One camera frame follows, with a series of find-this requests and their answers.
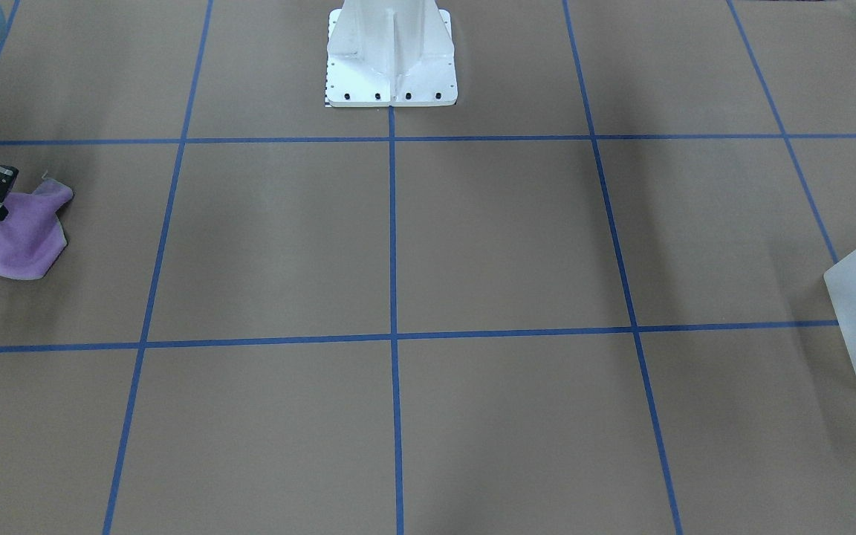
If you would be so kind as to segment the purple microfiber cloth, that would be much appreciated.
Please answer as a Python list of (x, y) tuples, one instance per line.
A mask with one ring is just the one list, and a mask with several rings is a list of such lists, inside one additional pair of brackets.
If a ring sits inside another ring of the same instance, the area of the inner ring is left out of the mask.
[(31, 193), (4, 200), (9, 214), (0, 221), (0, 277), (41, 279), (68, 246), (57, 215), (74, 199), (71, 187), (47, 178)]

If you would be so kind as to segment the white pedestal base plate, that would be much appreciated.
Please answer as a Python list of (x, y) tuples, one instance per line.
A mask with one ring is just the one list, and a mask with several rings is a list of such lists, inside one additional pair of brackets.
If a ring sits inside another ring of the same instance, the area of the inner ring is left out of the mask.
[(327, 58), (325, 102), (333, 108), (414, 108), (452, 106), (458, 101), (453, 58), (425, 59), (402, 72), (386, 74), (350, 59)]

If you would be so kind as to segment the white pedestal column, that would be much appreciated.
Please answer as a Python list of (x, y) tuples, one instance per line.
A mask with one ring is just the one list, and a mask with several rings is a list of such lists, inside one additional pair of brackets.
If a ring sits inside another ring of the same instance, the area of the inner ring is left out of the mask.
[(455, 57), (454, 37), (435, 1), (344, 1), (328, 37), (329, 63), (401, 76)]

